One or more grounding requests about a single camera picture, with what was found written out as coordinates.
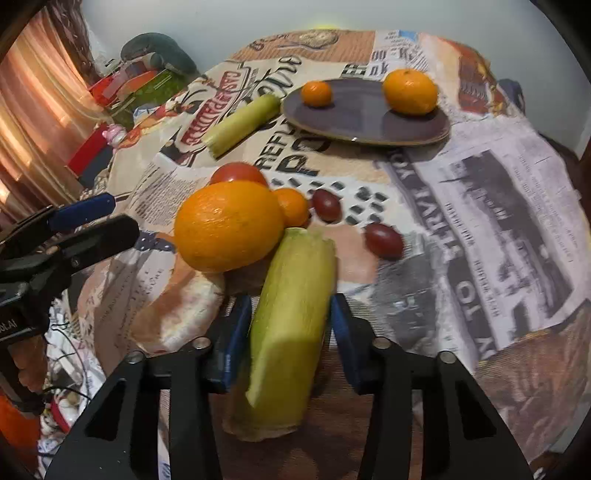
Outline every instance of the green vegetable stalk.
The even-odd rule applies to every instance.
[[[202,141],[207,145],[213,158],[221,157],[261,125],[278,115],[280,109],[281,100],[275,95],[261,95],[211,127]]]
[[[301,423],[336,285],[332,240],[288,228],[271,262],[251,333],[250,375],[239,381],[225,427],[259,441]]]

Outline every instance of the tangerine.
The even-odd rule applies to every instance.
[[[221,273],[266,256],[283,229],[283,213],[268,188],[247,180],[223,181],[185,200],[174,221],[174,241],[195,270]]]
[[[388,73],[382,90],[392,110],[398,113],[427,115],[437,106],[437,85],[418,70]]]
[[[283,221],[286,227],[304,225],[310,216],[308,200],[296,189],[273,190],[279,206],[283,211]]]
[[[301,88],[301,99],[315,108],[328,106],[332,103],[332,88],[326,82],[314,80]]]

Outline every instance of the dark purple plate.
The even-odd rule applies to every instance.
[[[449,119],[439,107],[424,116],[390,110],[382,82],[335,79],[327,83],[333,90],[332,105],[304,105],[298,88],[283,100],[282,111],[287,121],[323,137],[368,145],[427,145],[449,135]]]

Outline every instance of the metal screw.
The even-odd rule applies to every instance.
[[[376,337],[371,343],[374,347],[379,348],[380,350],[386,350],[386,348],[390,348],[390,345],[392,345],[392,342],[386,337]]]
[[[27,291],[28,285],[24,282],[20,282],[18,284],[18,290],[17,290],[17,295],[20,297],[22,295],[25,294],[25,292]]]
[[[439,358],[441,359],[441,361],[444,364],[449,364],[449,365],[455,363],[457,360],[457,357],[453,353],[448,352],[447,350],[444,352],[441,352],[439,354]]]
[[[191,345],[195,350],[203,350],[212,344],[212,341],[207,337],[197,337],[192,341]]]
[[[128,353],[125,356],[125,361],[129,364],[138,364],[146,358],[143,352],[139,350],[134,350],[133,352]]]
[[[46,255],[53,255],[54,253],[58,252],[60,247],[57,245],[52,245],[47,250],[45,250]]]

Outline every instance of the green box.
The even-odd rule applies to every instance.
[[[146,103],[162,105],[188,84],[188,80],[182,75],[163,70],[123,102],[114,101],[107,107],[107,111],[116,123],[131,130],[134,127],[134,112],[137,107]]]

